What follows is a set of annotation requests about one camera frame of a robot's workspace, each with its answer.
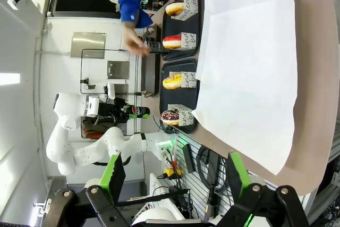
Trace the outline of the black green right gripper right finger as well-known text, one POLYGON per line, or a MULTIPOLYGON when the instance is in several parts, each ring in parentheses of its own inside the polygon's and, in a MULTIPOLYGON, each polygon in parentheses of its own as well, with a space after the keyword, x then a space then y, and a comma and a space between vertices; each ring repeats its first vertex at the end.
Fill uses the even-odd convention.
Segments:
POLYGON ((269 226, 310 225, 295 189, 284 185, 271 190, 252 182, 239 153, 228 153, 226 174, 234 204, 220 226, 248 226, 255 217, 269 226))

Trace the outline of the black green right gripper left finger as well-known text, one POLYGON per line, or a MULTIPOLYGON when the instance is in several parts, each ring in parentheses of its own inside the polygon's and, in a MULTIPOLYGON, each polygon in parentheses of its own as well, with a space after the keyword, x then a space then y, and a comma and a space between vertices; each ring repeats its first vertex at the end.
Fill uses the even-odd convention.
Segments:
POLYGON ((60 189, 42 226, 83 226, 89 218, 97 218, 101 226, 130 226, 117 207, 124 180, 121 156, 113 155, 99 184, 80 192, 60 189))

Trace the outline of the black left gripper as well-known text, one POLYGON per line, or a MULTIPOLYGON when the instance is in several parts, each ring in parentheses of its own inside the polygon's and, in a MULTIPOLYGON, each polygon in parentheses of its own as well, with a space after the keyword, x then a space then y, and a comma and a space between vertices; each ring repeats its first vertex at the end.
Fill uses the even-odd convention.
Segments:
POLYGON ((114 99, 114 104, 99 103, 98 115, 101 117, 109 117, 112 119, 113 124, 126 123, 130 119, 136 119, 135 115, 122 115, 119 116, 118 108, 123 109, 131 108, 133 105, 128 104, 125 99, 114 99))

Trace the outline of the person's right hand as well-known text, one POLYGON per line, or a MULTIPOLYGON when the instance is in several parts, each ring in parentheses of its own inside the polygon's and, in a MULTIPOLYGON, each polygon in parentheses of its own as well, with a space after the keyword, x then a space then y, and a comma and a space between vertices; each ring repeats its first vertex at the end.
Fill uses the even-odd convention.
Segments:
POLYGON ((135 31, 135 24, 132 22, 123 22, 122 25, 124 48, 132 54, 148 56, 149 48, 144 45, 143 41, 138 37, 135 31))

